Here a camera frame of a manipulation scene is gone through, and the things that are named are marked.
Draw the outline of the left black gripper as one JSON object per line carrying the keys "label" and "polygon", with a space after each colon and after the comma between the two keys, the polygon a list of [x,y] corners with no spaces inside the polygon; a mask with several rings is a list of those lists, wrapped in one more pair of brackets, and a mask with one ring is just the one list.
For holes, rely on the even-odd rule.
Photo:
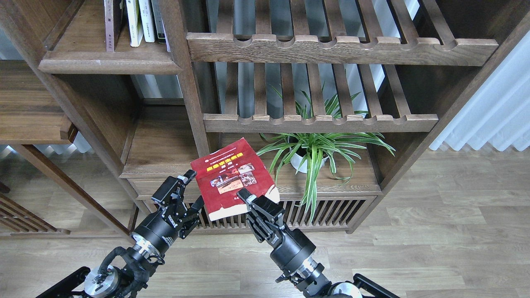
{"label": "left black gripper", "polygon": [[140,246],[138,252],[144,257],[164,257],[176,239],[185,239],[199,224],[199,215],[204,207],[204,199],[199,196],[191,208],[182,203],[170,214],[171,204],[182,201],[186,186],[195,178],[197,172],[188,170],[178,177],[167,177],[154,192],[152,200],[161,207],[157,212],[148,215],[131,236]]}

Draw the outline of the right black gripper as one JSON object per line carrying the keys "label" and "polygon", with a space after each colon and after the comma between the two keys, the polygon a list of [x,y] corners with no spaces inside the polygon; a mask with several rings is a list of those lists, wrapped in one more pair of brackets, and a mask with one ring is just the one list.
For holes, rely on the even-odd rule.
{"label": "right black gripper", "polygon": [[237,196],[246,203],[247,223],[259,242],[273,247],[271,259],[284,276],[316,276],[317,263],[312,258],[314,243],[301,230],[291,231],[284,224],[284,208],[265,196],[257,197],[243,188]]}

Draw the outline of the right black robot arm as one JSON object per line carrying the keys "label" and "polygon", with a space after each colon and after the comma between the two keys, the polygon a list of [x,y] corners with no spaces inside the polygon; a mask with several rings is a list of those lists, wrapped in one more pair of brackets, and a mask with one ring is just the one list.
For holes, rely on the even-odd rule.
{"label": "right black robot arm", "polygon": [[257,197],[247,189],[237,196],[248,206],[246,221],[259,242],[271,247],[271,259],[282,271],[276,282],[288,280],[306,298],[395,298],[396,295],[367,277],[356,274],[352,281],[332,283],[323,273],[324,266],[312,255],[314,243],[301,230],[290,230],[283,219],[284,208],[265,196]]}

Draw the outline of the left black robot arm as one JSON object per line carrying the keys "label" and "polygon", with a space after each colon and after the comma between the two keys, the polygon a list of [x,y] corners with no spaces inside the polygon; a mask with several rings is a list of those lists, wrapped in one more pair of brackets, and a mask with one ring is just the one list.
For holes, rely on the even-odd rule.
{"label": "left black robot arm", "polygon": [[184,190],[196,176],[193,170],[167,177],[152,200],[159,204],[131,233],[135,244],[114,248],[100,266],[81,267],[40,294],[42,298],[134,298],[147,287],[149,278],[176,239],[184,239],[197,226],[204,206],[202,197],[191,208],[183,201]]}

